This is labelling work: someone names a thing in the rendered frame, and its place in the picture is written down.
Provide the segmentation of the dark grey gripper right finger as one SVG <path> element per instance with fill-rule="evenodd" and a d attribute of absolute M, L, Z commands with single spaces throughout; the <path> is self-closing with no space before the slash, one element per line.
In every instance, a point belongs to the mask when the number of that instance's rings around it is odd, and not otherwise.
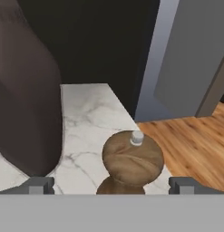
<path fill-rule="evenodd" d="M 192 177 L 170 177 L 169 194 L 178 195 L 210 195 L 223 194 L 223 191 L 201 185 Z"/>

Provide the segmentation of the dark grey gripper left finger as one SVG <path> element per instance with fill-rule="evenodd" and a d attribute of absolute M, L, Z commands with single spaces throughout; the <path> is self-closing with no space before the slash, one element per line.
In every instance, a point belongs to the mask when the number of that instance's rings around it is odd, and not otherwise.
<path fill-rule="evenodd" d="M 20 186 L 0 191 L 0 194 L 53 195 L 53 177 L 32 177 Z"/>

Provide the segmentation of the grey cabinet side panel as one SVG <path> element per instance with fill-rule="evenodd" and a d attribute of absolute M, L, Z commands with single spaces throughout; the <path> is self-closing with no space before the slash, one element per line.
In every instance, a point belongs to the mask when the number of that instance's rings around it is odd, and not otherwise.
<path fill-rule="evenodd" d="M 151 46 L 141 84 L 141 92 L 134 117 L 136 122 L 159 121 L 172 117 L 172 114 L 153 94 L 179 1 L 160 0 L 159 12 L 151 39 Z"/>

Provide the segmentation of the grey cabinet door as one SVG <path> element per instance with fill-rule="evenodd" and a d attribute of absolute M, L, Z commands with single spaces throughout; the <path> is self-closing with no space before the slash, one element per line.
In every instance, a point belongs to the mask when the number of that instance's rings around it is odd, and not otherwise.
<path fill-rule="evenodd" d="M 224 93 L 224 0 L 180 0 L 154 96 L 175 118 L 210 116 Z"/>

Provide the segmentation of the brown wooden pepper mill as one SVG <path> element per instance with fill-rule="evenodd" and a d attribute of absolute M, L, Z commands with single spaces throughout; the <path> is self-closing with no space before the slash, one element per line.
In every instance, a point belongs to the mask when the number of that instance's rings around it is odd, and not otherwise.
<path fill-rule="evenodd" d="M 154 139 L 140 130 L 123 130 L 104 143 L 102 163 L 109 176 L 97 194 L 144 195 L 144 187 L 161 174 L 164 158 Z"/>

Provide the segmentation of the dark brown rounded bottle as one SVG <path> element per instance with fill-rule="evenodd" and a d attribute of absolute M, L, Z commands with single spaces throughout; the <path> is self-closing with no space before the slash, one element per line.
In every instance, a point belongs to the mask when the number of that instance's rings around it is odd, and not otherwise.
<path fill-rule="evenodd" d="M 0 153 L 44 177 L 63 150 L 61 75 L 17 0 L 0 0 Z"/>

